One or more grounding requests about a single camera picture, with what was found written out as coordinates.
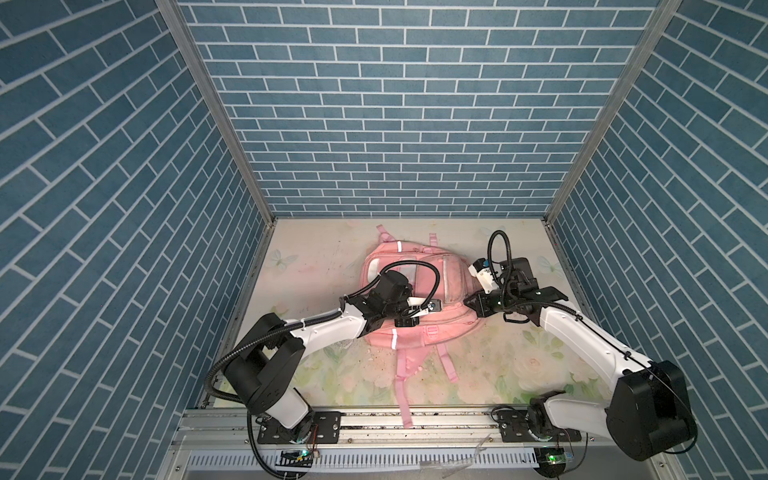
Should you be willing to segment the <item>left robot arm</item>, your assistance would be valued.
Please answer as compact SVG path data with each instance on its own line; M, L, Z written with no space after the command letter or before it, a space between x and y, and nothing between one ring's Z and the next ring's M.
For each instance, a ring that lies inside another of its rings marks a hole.
M277 421L290 443L312 435L316 414L291 387L299 364L333 344L354 340L380 329L387 320L413 327L430 311L440 276L424 297L415 294L408 278L389 267L360 290L340 298L327 313L288 322L270 313L262 316L232 351L209 371L210 395L245 406L253 416Z

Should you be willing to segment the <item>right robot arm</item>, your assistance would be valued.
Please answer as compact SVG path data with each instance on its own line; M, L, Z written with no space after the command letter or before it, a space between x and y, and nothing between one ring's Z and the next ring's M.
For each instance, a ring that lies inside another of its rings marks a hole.
M659 453L682 454L698 439L686 379L669 361L631 349L578 311L555 287L541 287L525 258L494 271L488 259L469 268L481 288L464 303L478 317L502 314L508 323L530 322L562 341L606 383L605 401L577 398L564 390L529 403L531 434L548 439L567 429L611 439L628 457L644 461Z

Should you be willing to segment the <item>pink student backpack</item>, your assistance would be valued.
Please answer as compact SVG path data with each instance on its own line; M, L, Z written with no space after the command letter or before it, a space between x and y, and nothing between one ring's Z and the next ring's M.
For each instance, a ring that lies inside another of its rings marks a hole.
M448 380L458 381L458 373L447 344L480 326L478 315L464 304L469 294L480 288L471 276L470 263L460 255L438 245L437 235L429 235L426 244L395 238L382 225L377 227L378 245L364 260L362 283L374 280L380 271L394 264L394 272L402 274L411 291L406 307L420 310L428 300L430 308L405 320L386 320L383 326L366 337L369 345L395 352L395 398L403 427L413 427L406 393L406 382L416 375L427 357L435 352Z

